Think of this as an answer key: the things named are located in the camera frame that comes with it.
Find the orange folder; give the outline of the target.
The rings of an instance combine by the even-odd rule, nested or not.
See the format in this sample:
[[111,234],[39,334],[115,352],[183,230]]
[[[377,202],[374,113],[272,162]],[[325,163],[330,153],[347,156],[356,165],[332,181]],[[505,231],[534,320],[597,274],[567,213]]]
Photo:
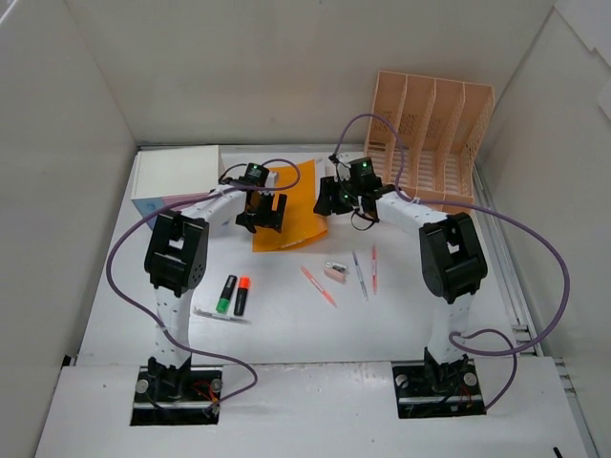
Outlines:
[[327,220],[313,212],[320,178],[325,175],[325,161],[311,159],[300,163],[298,168],[301,172],[299,183],[284,191],[287,200],[282,231],[258,229],[252,239],[253,253],[293,250],[308,246],[327,235]]

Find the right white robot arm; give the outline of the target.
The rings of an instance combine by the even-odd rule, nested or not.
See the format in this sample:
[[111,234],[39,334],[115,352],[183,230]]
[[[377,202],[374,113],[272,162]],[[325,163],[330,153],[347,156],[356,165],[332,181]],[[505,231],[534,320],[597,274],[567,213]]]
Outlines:
[[444,303],[434,311],[432,333],[425,347],[422,380],[434,393],[443,393],[457,379],[452,364],[465,352],[450,341],[465,331],[474,294],[488,274],[488,265],[472,218],[447,214],[415,203],[385,184],[374,172],[372,160],[331,156],[333,176],[322,177],[314,205],[316,215],[328,217],[360,213],[372,223],[384,222],[417,235],[423,281]]

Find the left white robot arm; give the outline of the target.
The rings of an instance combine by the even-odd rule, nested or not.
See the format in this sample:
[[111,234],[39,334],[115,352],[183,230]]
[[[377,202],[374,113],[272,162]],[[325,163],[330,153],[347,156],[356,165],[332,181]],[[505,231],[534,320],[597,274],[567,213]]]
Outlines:
[[189,345],[190,305],[207,264],[208,240],[226,222],[235,222],[254,234],[259,228],[282,230],[287,196],[275,195],[278,174],[250,163],[237,179],[227,178],[207,200],[156,219],[145,256],[156,297],[156,314],[163,321],[148,374],[167,399],[182,399],[190,390],[192,353]]

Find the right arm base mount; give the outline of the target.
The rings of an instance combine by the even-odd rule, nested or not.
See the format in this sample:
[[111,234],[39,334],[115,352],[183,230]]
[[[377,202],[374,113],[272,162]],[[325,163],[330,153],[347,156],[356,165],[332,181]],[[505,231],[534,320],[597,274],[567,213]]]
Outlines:
[[398,417],[402,420],[486,415],[474,361],[463,356],[451,364],[423,362],[391,365]]

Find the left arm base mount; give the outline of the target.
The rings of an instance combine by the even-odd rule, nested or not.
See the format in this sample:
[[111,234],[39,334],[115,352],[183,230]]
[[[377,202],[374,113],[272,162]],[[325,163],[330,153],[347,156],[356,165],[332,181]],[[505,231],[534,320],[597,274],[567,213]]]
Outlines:
[[221,408],[222,368],[192,367],[180,387],[157,382],[145,367],[138,371],[131,427],[215,426]]

